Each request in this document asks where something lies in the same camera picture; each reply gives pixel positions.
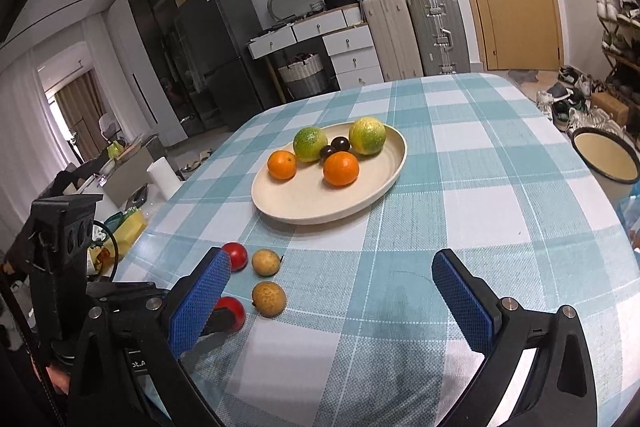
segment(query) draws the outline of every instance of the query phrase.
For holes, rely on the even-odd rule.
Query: orange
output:
[[[358,160],[350,152],[336,152],[324,161],[324,179],[336,187],[353,183],[358,174]]]
[[[296,157],[289,151],[276,151],[269,156],[267,168],[277,180],[289,180],[296,175]]]

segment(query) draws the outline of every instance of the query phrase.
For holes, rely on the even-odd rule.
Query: red tomato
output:
[[[229,254],[232,272],[241,270],[249,262],[249,256],[246,253],[246,248],[240,243],[227,243],[226,245],[222,245],[222,250]]]
[[[234,325],[231,326],[231,331],[238,331],[242,326],[244,326],[244,306],[242,306],[242,302],[233,297],[221,297],[218,302],[216,302],[214,310],[219,310],[220,308],[228,308],[231,310],[236,317],[236,321]]]

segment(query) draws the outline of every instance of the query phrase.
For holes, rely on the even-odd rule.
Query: suitcase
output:
[[[406,0],[364,0],[362,9],[385,82],[422,76],[420,52]]]
[[[424,73],[469,73],[469,50],[458,0],[407,0]]]

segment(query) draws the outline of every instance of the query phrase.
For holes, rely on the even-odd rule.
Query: beige plate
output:
[[[329,143],[336,136],[349,136],[352,123],[324,127]],[[328,223],[366,208],[391,188],[406,160],[404,137],[393,127],[385,127],[385,146],[379,154],[356,155],[360,174],[351,185],[332,187],[324,181],[320,162],[305,164],[300,161],[296,175],[280,182],[270,176],[265,163],[251,187],[255,206],[267,216],[298,225]],[[283,149],[293,152],[293,142]]]

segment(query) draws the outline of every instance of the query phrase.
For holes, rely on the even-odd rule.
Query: lime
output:
[[[320,159],[320,150],[329,140],[319,127],[303,127],[293,139],[293,151],[301,162],[315,162]]]
[[[356,120],[349,130],[349,142],[358,154],[371,155],[382,151],[386,140],[385,125],[372,116]]]

